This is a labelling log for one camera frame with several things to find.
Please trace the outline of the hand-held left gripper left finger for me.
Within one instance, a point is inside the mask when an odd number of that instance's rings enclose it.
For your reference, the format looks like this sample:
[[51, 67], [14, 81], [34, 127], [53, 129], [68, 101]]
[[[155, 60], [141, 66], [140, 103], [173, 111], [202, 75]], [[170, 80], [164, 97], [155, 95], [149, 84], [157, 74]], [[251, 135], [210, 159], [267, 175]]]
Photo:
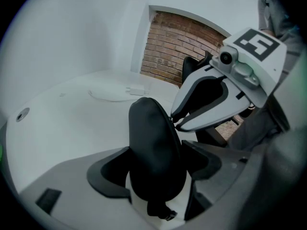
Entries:
[[[149, 230], [127, 199], [107, 198], [86, 179], [92, 164], [119, 151], [102, 151], [55, 165], [20, 192], [23, 205], [46, 230]], [[47, 189], [61, 192], [49, 214], [36, 204]]]

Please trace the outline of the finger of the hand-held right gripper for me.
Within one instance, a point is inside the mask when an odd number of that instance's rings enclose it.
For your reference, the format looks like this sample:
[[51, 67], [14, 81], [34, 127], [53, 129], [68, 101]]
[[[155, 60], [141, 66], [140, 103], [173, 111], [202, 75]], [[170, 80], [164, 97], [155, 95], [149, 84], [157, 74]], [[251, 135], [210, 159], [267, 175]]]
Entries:
[[184, 118], [189, 112], [197, 111], [220, 98], [224, 92], [222, 81], [226, 78], [209, 65], [189, 74], [175, 97], [171, 118]]

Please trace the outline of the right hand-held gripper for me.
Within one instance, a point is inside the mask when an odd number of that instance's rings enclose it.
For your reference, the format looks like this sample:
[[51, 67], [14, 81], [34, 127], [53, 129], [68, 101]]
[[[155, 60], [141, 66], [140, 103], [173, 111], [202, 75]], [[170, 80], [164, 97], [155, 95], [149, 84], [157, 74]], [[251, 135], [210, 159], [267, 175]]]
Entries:
[[223, 40], [219, 55], [210, 60], [227, 77], [218, 78], [222, 95], [183, 118], [176, 129], [213, 127], [247, 109], [250, 102], [262, 108], [279, 82], [286, 51], [284, 43], [250, 27]]

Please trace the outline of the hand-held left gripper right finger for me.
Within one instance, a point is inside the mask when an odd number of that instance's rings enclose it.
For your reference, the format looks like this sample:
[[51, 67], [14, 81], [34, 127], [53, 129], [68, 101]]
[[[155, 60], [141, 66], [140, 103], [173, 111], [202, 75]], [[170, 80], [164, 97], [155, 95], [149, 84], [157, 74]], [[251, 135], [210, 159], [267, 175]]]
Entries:
[[250, 152], [183, 140], [181, 155], [191, 176], [184, 220], [189, 221], [213, 206], [242, 173]]

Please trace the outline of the black office chair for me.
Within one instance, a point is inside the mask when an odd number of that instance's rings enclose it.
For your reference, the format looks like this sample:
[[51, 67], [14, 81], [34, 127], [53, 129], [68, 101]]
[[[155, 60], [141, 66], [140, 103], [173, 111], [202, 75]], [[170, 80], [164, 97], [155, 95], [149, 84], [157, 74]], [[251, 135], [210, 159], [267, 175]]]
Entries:
[[182, 66], [182, 83], [184, 83], [188, 75], [206, 65], [209, 65], [212, 57], [213, 54], [211, 54], [209, 51], [205, 51], [205, 56], [201, 60], [196, 60], [190, 56], [185, 57]]

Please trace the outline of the white charger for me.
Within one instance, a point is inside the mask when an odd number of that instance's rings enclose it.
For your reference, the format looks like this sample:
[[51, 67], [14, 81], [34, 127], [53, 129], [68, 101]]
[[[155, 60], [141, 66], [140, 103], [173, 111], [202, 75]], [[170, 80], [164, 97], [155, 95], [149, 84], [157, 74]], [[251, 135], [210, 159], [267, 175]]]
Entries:
[[136, 95], [136, 96], [144, 96], [145, 95], [145, 89], [144, 89], [143, 86], [127, 87], [126, 92], [130, 95]]

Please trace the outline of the person's grey t-shirt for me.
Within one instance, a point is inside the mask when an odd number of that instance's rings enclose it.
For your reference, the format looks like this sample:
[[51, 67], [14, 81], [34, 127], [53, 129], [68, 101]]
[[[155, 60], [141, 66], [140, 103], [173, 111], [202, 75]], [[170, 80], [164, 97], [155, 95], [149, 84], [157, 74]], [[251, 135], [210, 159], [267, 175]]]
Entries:
[[[304, 43], [299, 27], [290, 18], [280, 0], [258, 0], [259, 29], [287, 46], [285, 63], [279, 79], [281, 84], [299, 59]], [[274, 96], [257, 109], [229, 138], [227, 147], [251, 152], [257, 145], [269, 143], [289, 127]]]

